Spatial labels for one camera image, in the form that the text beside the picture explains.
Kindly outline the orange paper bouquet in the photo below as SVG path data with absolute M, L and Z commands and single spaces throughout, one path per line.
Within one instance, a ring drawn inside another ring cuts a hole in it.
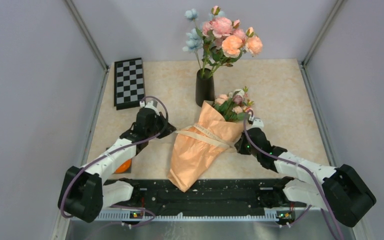
M 204 101 L 197 122 L 222 140 L 234 143 L 242 134 L 241 123 L 252 109 L 254 101 L 248 96 L 247 86 L 220 94 L 214 101 Z M 186 192 L 206 172 L 225 150 L 194 138 L 176 134 L 168 179 Z

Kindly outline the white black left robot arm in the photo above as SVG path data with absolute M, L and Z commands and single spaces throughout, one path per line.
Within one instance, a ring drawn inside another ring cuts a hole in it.
M 176 128 L 169 123 L 169 114 L 163 102 L 154 96 L 139 102 L 136 120 L 122 133 L 115 143 L 95 160 L 80 166 L 72 166 L 62 182 L 57 206 L 62 217 L 76 217 L 87 223 L 93 222 L 103 208 L 124 202 L 134 207 L 140 202 L 140 193 L 125 181 L 106 185 L 106 181 L 127 160 L 133 159 L 149 144 L 164 138 Z M 158 111 L 161 105 L 164 113 Z

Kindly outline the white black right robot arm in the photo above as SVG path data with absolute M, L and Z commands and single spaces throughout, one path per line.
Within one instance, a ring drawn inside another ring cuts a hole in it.
M 322 165 L 296 156 L 270 143 L 260 118 L 250 116 L 234 145 L 241 155 L 252 155 L 265 169 L 283 174 L 283 182 L 273 192 L 279 206 L 300 202 L 328 211 L 347 227 L 354 227 L 377 203 L 377 199 L 350 165 Z

